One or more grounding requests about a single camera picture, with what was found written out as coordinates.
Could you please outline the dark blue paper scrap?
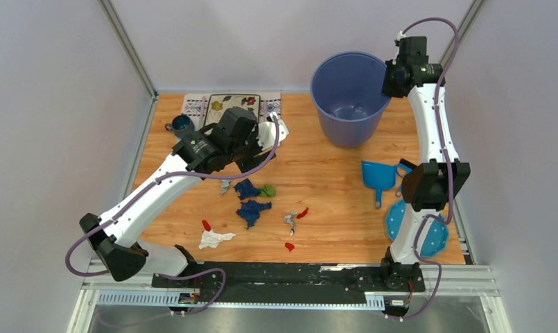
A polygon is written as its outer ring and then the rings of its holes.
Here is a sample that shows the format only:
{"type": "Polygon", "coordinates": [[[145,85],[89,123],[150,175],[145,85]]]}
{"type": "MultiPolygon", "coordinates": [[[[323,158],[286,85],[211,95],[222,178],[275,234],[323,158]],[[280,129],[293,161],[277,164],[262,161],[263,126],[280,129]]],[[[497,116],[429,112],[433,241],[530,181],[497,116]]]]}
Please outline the dark blue paper scrap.
{"type": "Polygon", "coordinates": [[[246,222],[245,229],[248,230],[255,226],[260,218],[261,212],[272,208],[272,203],[260,203],[255,200],[241,202],[241,207],[236,210],[236,214],[246,222]]]}
{"type": "Polygon", "coordinates": [[[256,188],[249,179],[244,179],[234,185],[234,191],[238,193],[239,200],[254,198],[261,194],[261,190],[256,188]]]}

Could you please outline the green paper scrap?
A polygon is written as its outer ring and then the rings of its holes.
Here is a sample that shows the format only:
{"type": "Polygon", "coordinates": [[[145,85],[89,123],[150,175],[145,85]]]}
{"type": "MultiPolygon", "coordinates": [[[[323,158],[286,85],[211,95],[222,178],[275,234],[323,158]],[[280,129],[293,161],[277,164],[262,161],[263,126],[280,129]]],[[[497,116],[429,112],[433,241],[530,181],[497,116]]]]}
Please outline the green paper scrap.
{"type": "Polygon", "coordinates": [[[259,188],[260,196],[264,198],[274,198],[276,196],[276,189],[269,184],[264,184],[261,188],[259,188]]]}

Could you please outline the blue plastic waste bin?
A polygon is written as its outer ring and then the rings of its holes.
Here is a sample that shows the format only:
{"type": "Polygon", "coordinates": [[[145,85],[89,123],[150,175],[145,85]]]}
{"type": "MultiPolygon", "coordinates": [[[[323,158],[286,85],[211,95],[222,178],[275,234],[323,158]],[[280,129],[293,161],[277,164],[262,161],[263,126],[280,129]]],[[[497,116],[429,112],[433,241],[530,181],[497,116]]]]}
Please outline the blue plastic waste bin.
{"type": "Polygon", "coordinates": [[[386,65],[380,58],[348,51],[324,60],[310,82],[320,127],[335,146],[363,145],[376,132],[391,101],[382,94],[386,65]]]}

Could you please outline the white paper scrap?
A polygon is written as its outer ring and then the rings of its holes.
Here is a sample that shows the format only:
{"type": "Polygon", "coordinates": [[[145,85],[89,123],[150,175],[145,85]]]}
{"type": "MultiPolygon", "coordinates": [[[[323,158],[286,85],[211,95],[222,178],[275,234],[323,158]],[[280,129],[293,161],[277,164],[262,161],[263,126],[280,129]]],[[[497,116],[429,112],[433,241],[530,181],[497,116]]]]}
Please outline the white paper scrap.
{"type": "Polygon", "coordinates": [[[236,236],[235,233],[217,233],[213,230],[204,230],[198,248],[217,248],[222,242],[230,241],[236,236]]]}

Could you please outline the blue hand brush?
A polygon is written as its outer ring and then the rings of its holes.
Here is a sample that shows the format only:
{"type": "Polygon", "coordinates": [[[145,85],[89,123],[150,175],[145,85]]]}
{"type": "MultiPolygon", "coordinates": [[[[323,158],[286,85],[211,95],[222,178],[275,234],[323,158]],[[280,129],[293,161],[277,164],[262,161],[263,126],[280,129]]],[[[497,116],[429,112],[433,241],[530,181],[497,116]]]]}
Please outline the blue hand brush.
{"type": "Polygon", "coordinates": [[[402,197],[402,182],[404,177],[409,174],[414,168],[416,167],[416,165],[404,158],[401,158],[399,160],[399,163],[396,165],[396,175],[400,178],[400,183],[399,186],[396,189],[395,195],[396,197],[400,198],[402,197]]]}

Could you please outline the blue plastic dustpan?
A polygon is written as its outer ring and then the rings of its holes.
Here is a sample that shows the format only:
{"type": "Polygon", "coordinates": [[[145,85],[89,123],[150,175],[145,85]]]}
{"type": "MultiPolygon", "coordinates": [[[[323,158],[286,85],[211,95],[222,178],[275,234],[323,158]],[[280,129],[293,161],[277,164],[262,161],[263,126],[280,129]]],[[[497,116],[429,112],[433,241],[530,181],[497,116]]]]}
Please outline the blue plastic dustpan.
{"type": "Polygon", "coordinates": [[[364,186],[374,190],[374,207],[380,209],[383,192],[391,190],[396,184],[396,167],[363,160],[361,171],[364,186]]]}

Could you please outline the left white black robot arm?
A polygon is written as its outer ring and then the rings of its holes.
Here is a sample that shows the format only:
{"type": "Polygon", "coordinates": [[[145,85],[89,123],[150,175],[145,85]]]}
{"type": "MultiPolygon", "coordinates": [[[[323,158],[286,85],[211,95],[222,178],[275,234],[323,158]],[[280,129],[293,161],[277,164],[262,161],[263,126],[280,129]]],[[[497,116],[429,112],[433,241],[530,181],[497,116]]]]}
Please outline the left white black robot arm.
{"type": "Polygon", "coordinates": [[[219,171],[234,163],[237,178],[262,169],[289,134],[283,119],[270,112],[261,122],[240,107],[227,109],[219,122],[182,133],[156,171],[112,209],[88,213],[79,224],[84,239],[116,282],[138,273],[169,275],[181,288],[196,279],[192,257],[181,246],[165,247],[140,241],[144,230],[171,203],[204,179],[222,179],[219,171]]]}

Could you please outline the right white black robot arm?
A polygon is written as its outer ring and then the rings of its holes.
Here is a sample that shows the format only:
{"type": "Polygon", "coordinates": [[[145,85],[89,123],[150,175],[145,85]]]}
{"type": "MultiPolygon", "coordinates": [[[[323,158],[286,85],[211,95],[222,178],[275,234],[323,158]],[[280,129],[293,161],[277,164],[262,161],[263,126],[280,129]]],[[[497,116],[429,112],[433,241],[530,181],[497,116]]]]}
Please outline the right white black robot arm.
{"type": "Polygon", "coordinates": [[[382,93],[409,100],[419,139],[419,162],[401,183],[406,203],[396,238],[381,261],[381,284],[391,291],[416,286],[421,276],[421,249],[427,234],[471,174],[461,161],[446,117],[446,79],[443,66],[431,63],[424,36],[399,33],[394,59],[386,62],[382,93]]]}

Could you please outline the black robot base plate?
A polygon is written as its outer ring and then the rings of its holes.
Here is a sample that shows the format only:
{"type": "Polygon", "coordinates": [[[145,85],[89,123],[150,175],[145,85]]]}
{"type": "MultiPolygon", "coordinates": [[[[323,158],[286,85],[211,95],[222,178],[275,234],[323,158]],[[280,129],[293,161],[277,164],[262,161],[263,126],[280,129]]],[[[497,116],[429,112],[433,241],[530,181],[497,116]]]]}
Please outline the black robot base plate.
{"type": "Polygon", "coordinates": [[[187,281],[154,276],[154,288],[198,291],[200,301],[219,292],[218,302],[286,303],[294,305],[357,305],[367,292],[423,292],[423,275],[417,265],[394,272],[390,267],[334,264],[202,262],[182,272],[187,281]]]}

